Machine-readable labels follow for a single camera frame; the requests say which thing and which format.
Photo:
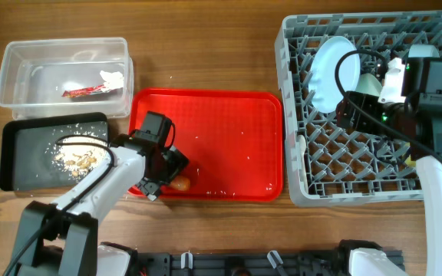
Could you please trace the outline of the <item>orange carrot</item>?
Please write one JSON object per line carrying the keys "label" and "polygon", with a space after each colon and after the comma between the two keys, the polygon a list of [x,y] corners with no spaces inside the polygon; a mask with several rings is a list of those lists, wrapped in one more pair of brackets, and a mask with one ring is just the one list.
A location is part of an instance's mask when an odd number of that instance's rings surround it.
{"label": "orange carrot", "polygon": [[169,187],[177,191],[185,192],[190,189],[191,182],[190,179],[185,176],[177,176],[171,181]]}

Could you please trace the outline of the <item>mint green bowl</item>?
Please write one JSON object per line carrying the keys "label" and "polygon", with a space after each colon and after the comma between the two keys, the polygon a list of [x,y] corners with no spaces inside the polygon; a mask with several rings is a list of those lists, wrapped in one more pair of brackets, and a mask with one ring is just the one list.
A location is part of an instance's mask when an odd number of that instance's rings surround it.
{"label": "mint green bowl", "polygon": [[373,74],[362,74],[358,79],[356,92],[380,97],[382,90],[381,82]]}

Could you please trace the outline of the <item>light blue plate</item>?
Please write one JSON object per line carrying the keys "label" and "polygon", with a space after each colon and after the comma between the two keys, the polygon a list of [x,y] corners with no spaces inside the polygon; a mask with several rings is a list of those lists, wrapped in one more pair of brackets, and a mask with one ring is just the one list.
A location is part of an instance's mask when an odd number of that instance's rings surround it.
{"label": "light blue plate", "polygon": [[[314,91],[313,107],[321,113],[334,112],[343,99],[335,82],[335,68],[338,61],[356,47],[345,37],[337,36],[328,39],[317,51],[312,62],[312,77],[308,89]],[[339,69],[339,80],[345,91],[355,90],[358,86],[361,65],[357,54],[347,57]]]}

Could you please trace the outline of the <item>rice and peanuts pile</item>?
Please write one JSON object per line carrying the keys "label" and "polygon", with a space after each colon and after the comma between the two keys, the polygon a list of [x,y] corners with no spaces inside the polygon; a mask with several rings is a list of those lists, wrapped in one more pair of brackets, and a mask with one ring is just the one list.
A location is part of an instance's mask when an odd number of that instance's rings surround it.
{"label": "rice and peanuts pile", "polygon": [[107,157],[107,141],[95,136],[71,134],[49,144],[45,154],[50,155],[51,168],[64,173],[68,179],[78,180],[100,165]]}

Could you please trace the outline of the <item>light blue bowl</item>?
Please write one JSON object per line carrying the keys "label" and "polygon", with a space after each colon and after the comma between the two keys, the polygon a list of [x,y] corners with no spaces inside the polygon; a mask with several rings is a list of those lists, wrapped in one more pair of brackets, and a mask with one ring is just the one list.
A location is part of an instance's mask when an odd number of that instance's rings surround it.
{"label": "light blue bowl", "polygon": [[429,44],[413,44],[411,45],[408,53],[410,58],[438,58],[440,57],[439,51],[436,47]]}

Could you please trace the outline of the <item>white tissue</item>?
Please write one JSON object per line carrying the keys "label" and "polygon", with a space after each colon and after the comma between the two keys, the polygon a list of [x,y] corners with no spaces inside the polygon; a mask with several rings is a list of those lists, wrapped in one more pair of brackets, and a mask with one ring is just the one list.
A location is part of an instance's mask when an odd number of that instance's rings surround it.
{"label": "white tissue", "polygon": [[106,72],[100,71],[100,76],[103,79],[103,87],[101,88],[102,92],[109,92],[116,89],[121,89],[124,87],[124,76],[121,72]]}

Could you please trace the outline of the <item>red snack wrapper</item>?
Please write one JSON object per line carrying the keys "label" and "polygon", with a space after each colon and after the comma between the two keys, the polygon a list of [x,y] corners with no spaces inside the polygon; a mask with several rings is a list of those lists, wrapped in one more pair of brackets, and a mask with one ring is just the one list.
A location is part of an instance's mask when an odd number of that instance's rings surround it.
{"label": "red snack wrapper", "polygon": [[86,87],[77,90],[65,90],[62,94],[62,97],[84,97],[94,94],[107,93],[110,89],[107,88],[104,84],[95,86],[95,87]]}

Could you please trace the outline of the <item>yellow cup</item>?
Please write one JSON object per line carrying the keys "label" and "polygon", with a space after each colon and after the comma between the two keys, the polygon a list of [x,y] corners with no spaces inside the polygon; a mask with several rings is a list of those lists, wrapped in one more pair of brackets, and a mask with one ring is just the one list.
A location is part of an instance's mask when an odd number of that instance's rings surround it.
{"label": "yellow cup", "polygon": [[409,166],[409,167],[415,167],[416,166],[416,162],[412,160],[411,156],[409,156],[408,158],[406,158],[406,160],[404,161],[404,163]]}

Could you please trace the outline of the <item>white plastic spoon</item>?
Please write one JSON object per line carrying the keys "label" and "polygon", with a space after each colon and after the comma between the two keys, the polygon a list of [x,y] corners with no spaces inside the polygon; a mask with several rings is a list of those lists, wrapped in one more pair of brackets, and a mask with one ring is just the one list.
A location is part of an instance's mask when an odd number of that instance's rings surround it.
{"label": "white plastic spoon", "polygon": [[302,166],[305,165],[305,153],[307,150],[307,142],[304,135],[298,135],[297,141],[299,143],[299,153],[300,153],[300,159]]}

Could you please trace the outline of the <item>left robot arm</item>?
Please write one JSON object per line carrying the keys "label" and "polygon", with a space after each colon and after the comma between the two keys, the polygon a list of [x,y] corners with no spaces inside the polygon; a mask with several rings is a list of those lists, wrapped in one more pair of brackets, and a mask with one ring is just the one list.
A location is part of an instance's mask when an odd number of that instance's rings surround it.
{"label": "left robot arm", "polygon": [[50,204],[31,202],[21,214],[6,275],[139,275],[135,249],[99,243],[98,227],[122,195],[139,186],[150,200],[189,160],[162,138],[139,130],[104,147],[108,157]]}

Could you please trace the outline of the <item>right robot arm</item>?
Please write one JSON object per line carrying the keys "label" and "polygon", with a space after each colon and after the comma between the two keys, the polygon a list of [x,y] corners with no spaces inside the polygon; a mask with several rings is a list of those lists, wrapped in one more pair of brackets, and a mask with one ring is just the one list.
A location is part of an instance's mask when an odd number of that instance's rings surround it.
{"label": "right robot arm", "polygon": [[442,111],[387,107],[366,94],[347,91],[337,107],[343,128],[408,142],[424,194],[427,274],[442,275]]}

